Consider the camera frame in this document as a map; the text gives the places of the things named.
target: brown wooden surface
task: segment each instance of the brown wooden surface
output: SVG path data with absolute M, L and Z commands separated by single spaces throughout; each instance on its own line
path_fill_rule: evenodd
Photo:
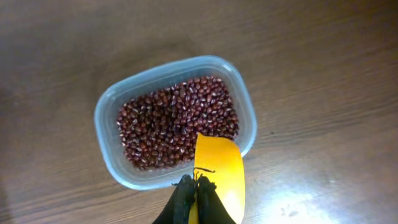
M 243 223 L 398 223 L 398 15 L 377 0 L 0 1 L 0 223 L 151 223 L 105 168 L 112 83 L 219 55 L 257 119 Z

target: wooden table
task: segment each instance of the wooden table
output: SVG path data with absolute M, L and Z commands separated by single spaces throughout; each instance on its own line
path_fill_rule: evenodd
M 2 0 L 0 223 L 151 223 L 173 188 L 108 173 L 112 83 L 196 55 L 251 94 L 243 223 L 398 223 L 395 1 Z

